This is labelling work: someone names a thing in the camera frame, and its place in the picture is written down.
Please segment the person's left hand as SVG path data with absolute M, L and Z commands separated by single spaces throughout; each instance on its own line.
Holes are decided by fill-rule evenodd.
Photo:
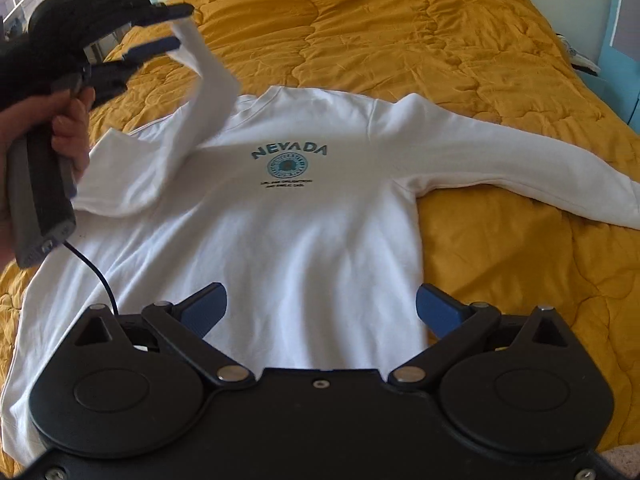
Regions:
M 32 96 L 1 112 L 1 269 L 14 259 L 14 236 L 6 198 L 6 154 L 11 144 L 33 126 L 50 124 L 51 145 L 55 153 L 72 162 L 74 178 L 79 181 L 90 164 L 88 137 L 89 112 L 96 92 L 82 89 L 77 96 L 68 90 L 50 96 Z

